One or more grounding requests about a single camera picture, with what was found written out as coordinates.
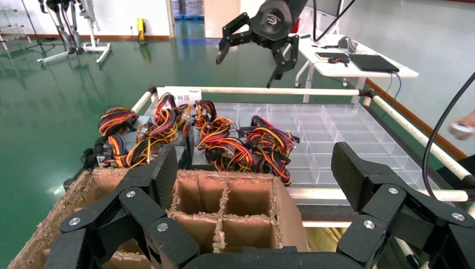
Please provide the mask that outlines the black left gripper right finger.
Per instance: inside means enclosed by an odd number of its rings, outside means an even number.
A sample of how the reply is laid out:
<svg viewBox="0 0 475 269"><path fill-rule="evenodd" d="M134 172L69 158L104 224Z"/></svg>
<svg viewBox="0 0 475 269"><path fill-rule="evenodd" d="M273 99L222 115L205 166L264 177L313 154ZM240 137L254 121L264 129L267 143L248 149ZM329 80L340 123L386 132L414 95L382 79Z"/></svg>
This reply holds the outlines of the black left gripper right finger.
<svg viewBox="0 0 475 269"><path fill-rule="evenodd" d="M372 267L391 237L429 256L429 268L474 267L474 218L425 195L390 167L357 156L349 144L334 145L331 170L358 213L337 252Z"/></svg>

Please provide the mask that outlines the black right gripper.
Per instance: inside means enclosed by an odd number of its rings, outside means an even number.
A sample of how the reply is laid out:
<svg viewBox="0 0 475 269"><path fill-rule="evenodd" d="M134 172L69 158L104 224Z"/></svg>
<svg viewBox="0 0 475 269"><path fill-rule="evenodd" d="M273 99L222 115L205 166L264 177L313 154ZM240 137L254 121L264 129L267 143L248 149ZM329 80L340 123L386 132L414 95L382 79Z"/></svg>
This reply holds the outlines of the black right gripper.
<svg viewBox="0 0 475 269"><path fill-rule="evenodd" d="M266 88L284 73L295 68L299 55L299 35L290 36L307 1L264 1L257 14L250 18L246 12L238 15L222 28L216 64L221 64L231 47L251 41L270 48L276 67Z"/></svg>

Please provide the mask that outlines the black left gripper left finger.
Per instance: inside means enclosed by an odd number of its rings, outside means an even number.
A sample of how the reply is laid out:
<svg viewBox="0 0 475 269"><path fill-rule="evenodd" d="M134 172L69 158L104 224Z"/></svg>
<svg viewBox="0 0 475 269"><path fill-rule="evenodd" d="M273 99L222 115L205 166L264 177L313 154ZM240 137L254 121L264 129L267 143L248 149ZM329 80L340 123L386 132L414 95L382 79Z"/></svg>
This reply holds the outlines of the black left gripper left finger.
<svg viewBox="0 0 475 269"><path fill-rule="evenodd" d="M166 212L177 171L172 145L162 147L151 164L129 169L111 194L62 222L45 268L102 268L130 240L157 268L185 267L200 250Z"/></svg>

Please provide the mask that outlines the person's hand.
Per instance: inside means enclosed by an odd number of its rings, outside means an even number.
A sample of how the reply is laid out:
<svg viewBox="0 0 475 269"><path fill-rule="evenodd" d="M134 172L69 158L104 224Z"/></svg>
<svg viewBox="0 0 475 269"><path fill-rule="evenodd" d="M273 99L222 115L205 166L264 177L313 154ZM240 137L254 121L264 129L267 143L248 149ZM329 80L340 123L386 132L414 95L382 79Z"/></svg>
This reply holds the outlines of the person's hand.
<svg viewBox="0 0 475 269"><path fill-rule="evenodd" d="M474 112L453 120L448 131L457 140L467 140L474 136Z"/></svg>

